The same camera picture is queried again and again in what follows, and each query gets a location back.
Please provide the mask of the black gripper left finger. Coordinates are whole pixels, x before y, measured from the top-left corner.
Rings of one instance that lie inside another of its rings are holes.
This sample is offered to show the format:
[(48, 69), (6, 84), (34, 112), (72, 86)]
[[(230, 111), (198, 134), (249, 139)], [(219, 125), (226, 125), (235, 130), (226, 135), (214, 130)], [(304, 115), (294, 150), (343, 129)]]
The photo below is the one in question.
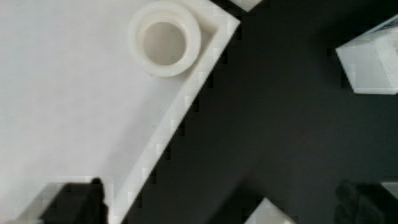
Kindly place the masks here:
[(100, 178), (68, 183), (40, 216), (43, 224), (109, 224), (105, 187)]

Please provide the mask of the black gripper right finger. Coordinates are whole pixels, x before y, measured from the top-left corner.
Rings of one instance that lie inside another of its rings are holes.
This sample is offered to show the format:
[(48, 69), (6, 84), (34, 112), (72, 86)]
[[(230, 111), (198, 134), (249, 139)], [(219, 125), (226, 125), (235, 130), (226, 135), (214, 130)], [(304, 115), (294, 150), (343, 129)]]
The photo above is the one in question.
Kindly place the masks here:
[(398, 224), (398, 198), (381, 183), (343, 181), (336, 198), (334, 224)]

